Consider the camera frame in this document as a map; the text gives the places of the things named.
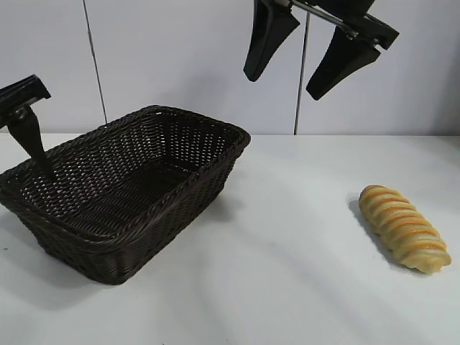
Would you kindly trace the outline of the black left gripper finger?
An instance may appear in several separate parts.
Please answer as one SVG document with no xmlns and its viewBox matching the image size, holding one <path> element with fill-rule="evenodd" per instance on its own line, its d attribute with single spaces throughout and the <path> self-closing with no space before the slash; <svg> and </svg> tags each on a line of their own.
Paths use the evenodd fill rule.
<svg viewBox="0 0 460 345">
<path fill-rule="evenodd" d="M 43 148 L 39 122 L 30 106 L 24 106 L 12 114 L 12 120 L 9 122 L 9 133 L 28 153 L 44 175 L 49 180 L 53 180 L 54 172 Z"/>
</svg>

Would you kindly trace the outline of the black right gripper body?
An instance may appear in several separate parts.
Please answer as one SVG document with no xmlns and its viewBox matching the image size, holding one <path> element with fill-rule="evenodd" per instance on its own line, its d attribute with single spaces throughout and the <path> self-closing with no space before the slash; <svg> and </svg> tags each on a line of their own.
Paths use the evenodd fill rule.
<svg viewBox="0 0 460 345">
<path fill-rule="evenodd" d="M 299 7 L 344 31 L 351 40 L 366 40 L 385 50 L 393 44 L 399 32 L 368 14 L 373 0 L 317 0 L 290 1 Z"/>
</svg>

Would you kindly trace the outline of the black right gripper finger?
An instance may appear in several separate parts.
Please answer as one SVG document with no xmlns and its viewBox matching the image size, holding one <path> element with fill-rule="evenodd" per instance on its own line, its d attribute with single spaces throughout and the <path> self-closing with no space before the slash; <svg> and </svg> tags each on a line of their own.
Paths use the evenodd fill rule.
<svg viewBox="0 0 460 345">
<path fill-rule="evenodd" d="M 243 68 L 249 81 L 259 79 L 277 49 L 299 25 L 290 1 L 254 1 L 252 35 Z"/>
<path fill-rule="evenodd" d="M 369 42 L 352 39 L 337 27 L 306 90 L 314 100 L 319 100 L 343 79 L 375 62 L 379 56 L 380 51 Z"/>
</svg>

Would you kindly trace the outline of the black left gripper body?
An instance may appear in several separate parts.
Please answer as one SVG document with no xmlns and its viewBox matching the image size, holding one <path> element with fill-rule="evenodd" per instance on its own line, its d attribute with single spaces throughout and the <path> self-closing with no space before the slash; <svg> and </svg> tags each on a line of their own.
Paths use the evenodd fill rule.
<svg viewBox="0 0 460 345">
<path fill-rule="evenodd" d="M 11 122 L 16 111 L 49 98 L 49 91 L 35 74 L 2 88 L 1 125 L 6 126 Z"/>
</svg>

